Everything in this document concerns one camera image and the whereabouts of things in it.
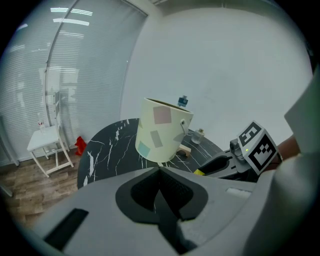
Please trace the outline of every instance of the white wall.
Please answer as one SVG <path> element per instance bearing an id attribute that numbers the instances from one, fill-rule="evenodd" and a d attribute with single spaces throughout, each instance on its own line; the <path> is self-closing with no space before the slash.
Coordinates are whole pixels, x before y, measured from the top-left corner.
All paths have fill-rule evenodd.
<path id="1" fill-rule="evenodd" d="M 292 134 L 284 114 L 312 71 L 303 42 L 287 29 L 226 8 L 185 10 L 146 25 L 127 70 L 120 119 L 139 117 L 143 97 L 175 104 L 186 95 L 190 128 L 203 128 L 223 150 L 251 120 L 277 144 Z"/>

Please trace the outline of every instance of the white chair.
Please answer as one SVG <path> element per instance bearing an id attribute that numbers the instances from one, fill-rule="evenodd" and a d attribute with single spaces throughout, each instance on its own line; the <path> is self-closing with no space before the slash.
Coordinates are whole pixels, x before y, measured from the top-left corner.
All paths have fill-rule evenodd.
<path id="1" fill-rule="evenodd" d="M 59 92 L 55 92 L 53 94 L 53 105 L 54 105 L 54 126 L 50 126 L 50 127 L 46 127 L 43 129 L 43 133 L 40 131 L 40 130 L 36 130 L 31 139 L 30 139 L 30 142 L 29 142 L 29 145 L 27 147 L 27 150 L 30 152 L 32 158 L 34 159 L 35 163 L 39 166 L 39 168 L 41 169 L 41 171 L 45 174 L 45 176 L 47 176 L 49 178 L 49 174 L 50 173 L 53 173 L 57 170 L 60 170 L 64 167 L 67 167 L 67 166 L 72 166 L 74 167 L 73 163 L 71 162 L 69 156 L 68 156 L 68 153 L 66 151 L 66 148 L 68 151 L 70 151 L 68 145 L 67 145 L 67 142 L 66 142 L 66 136 L 64 135 L 64 132 L 60 126 L 60 122 L 58 123 L 58 115 L 59 115 L 59 112 L 60 112 L 60 102 L 59 102 Z M 65 141 L 65 146 L 64 146 L 64 143 L 60 137 L 60 133 L 59 131 L 61 130 L 61 133 L 63 135 L 63 139 Z M 42 148 L 43 152 L 44 152 L 44 155 L 46 157 L 46 159 L 49 159 L 48 158 L 48 155 L 44 149 L 45 146 L 49 146 L 49 145 L 52 145 L 52 144 L 56 144 L 56 143 L 60 143 L 61 145 L 61 148 L 65 154 L 65 157 L 66 159 L 68 160 L 68 162 L 66 163 L 63 163 L 61 165 L 58 165 L 58 150 L 55 151 L 55 167 L 54 168 L 51 168 L 47 171 L 45 171 L 42 166 L 40 165 L 40 163 L 38 162 L 37 158 L 35 157 L 35 154 L 33 153 L 34 150 L 36 149 L 40 149 Z"/>

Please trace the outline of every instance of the wooden block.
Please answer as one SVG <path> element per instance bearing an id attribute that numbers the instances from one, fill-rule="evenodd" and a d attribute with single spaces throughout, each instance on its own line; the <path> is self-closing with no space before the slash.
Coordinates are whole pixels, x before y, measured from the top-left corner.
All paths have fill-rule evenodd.
<path id="1" fill-rule="evenodd" d="M 187 146 L 185 146 L 185 145 L 182 145 L 182 144 L 179 146 L 177 152 L 178 152 L 178 151 L 183 151 L 183 152 L 185 152 L 186 157 L 189 157 L 190 154 L 191 154 L 191 148 L 190 148 L 190 147 L 187 147 Z"/>

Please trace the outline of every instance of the red object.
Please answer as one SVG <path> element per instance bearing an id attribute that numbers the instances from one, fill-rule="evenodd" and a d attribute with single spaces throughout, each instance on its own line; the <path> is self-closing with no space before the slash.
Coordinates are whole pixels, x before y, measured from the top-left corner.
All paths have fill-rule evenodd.
<path id="1" fill-rule="evenodd" d="M 75 152 L 75 154 L 77 156 L 82 156 L 82 154 L 85 151 L 85 148 L 87 146 L 87 143 L 85 143 L 84 139 L 81 136 L 79 136 L 76 139 L 76 143 L 74 145 L 78 147 L 78 150 Z"/>

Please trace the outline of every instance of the person's arm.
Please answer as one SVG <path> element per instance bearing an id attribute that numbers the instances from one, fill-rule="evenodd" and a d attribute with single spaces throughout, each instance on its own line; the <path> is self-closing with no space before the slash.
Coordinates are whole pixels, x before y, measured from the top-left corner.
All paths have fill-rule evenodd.
<path id="1" fill-rule="evenodd" d="M 278 145 L 278 151 L 283 160 L 295 157 L 300 153 L 300 149 L 295 137 L 292 135 Z M 276 155 L 265 171 L 274 170 L 281 163 L 281 159 Z"/>

